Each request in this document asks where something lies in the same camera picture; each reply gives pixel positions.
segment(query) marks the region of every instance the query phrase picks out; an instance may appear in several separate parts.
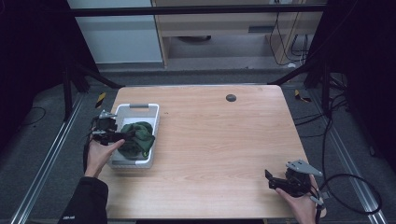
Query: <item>floor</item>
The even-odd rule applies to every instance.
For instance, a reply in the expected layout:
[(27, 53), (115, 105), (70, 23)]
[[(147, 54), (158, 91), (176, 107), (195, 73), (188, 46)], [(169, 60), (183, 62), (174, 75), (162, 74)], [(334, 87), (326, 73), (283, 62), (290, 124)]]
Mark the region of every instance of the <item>floor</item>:
[[(302, 42), (297, 41), (295, 49), (299, 49)], [(303, 63), (300, 57), (295, 56), (295, 59), (291, 64), (278, 65), (262, 35), (212, 36), (207, 41), (184, 37), (172, 40), (169, 64), (165, 68), (140, 67), (133, 73), (107, 72), (103, 75), (128, 86), (265, 84), (283, 77), (293, 67)], [(325, 200), (327, 216), (321, 223), (396, 223), (396, 199), (393, 196), (396, 175), (383, 159), (370, 155), (369, 145), (359, 125), (348, 113), (347, 105), (333, 111), (332, 128), (323, 146), (323, 133), (328, 121), (318, 117), (303, 124), (321, 112), (320, 87), (306, 90), (301, 83), (303, 80), (304, 75), (300, 75), (283, 85), (282, 90), (309, 162), (320, 169), (323, 167), (321, 156), (325, 153), (325, 167), (329, 176), (345, 172), (361, 175), (375, 185), (383, 200), (381, 212), (367, 216), (345, 209), (331, 197)], [(117, 94), (117, 90), (111, 90), (93, 79), (89, 81), (92, 87), (87, 94), (74, 90), (73, 99), (79, 102), (76, 105), (78, 112), (74, 122), (69, 124), (63, 123), (62, 86), (43, 91), (35, 98), (31, 113), (11, 140), (7, 153), (0, 158), (0, 223), (9, 223), (14, 214), (19, 214), (16, 213), (18, 208), (25, 209), (23, 218), (27, 223), (56, 223), (56, 218), (62, 213), (81, 176), (80, 158), (87, 132), (85, 122), (98, 113), (94, 105), (101, 92), (106, 92), (102, 108), (107, 109), (111, 108)], [(295, 90), (312, 102), (296, 99)], [(332, 97), (340, 93), (332, 91)], [(67, 132), (61, 133), (64, 139), (60, 139), (57, 136), (63, 129)], [(51, 153), (54, 143), (58, 143), (59, 150)], [(47, 170), (40, 169), (43, 163), (48, 165)], [(32, 186), (38, 193), (31, 193), (29, 188)], [(335, 195), (360, 210), (375, 209), (375, 202), (378, 202), (365, 185), (353, 179), (334, 180), (332, 190)], [(112, 221), (132, 223), (131, 220)], [(285, 222), (285, 219), (268, 220), (268, 223)]]

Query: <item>person's left hand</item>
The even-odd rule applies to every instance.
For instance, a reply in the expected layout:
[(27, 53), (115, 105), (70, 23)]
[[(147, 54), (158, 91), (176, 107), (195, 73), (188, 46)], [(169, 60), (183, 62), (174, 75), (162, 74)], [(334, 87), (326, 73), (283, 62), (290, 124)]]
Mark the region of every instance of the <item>person's left hand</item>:
[(121, 139), (110, 146), (104, 146), (94, 140), (91, 140), (85, 176), (97, 178), (113, 151), (122, 146), (124, 143), (125, 140)]

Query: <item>human hand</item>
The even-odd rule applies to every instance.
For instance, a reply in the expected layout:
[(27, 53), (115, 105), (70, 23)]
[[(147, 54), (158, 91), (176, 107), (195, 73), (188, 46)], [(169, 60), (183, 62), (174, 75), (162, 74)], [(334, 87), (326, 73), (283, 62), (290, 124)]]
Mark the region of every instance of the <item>human hand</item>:
[(97, 178), (113, 151), (122, 146), (124, 143), (125, 140), (121, 139), (120, 141), (110, 146), (104, 146), (96, 141), (91, 140), (88, 151), (87, 170), (85, 171), (85, 176)]
[[(315, 183), (312, 175), (310, 178), (311, 183)], [(316, 204), (311, 200), (309, 194), (294, 198), (280, 188), (276, 189), (276, 193), (289, 204), (291, 212), (300, 224), (315, 224)]]

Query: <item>wooden desk panel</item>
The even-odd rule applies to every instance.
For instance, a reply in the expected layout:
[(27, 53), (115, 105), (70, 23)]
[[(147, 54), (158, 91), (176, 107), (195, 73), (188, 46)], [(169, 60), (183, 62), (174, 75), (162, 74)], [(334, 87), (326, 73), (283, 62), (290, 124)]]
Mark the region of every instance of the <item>wooden desk panel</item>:
[(278, 86), (123, 88), (113, 112), (124, 103), (159, 104), (161, 120), (150, 169), (101, 173), (109, 218), (292, 217), (264, 177), (306, 160)]

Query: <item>white wall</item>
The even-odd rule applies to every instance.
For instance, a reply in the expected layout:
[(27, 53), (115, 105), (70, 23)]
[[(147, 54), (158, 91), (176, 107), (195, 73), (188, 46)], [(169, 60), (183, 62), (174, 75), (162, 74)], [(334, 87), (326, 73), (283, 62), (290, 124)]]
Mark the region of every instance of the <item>white wall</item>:
[[(71, 8), (151, 7), (150, 0), (68, 0)], [(76, 18), (96, 63), (161, 63), (153, 16)]]

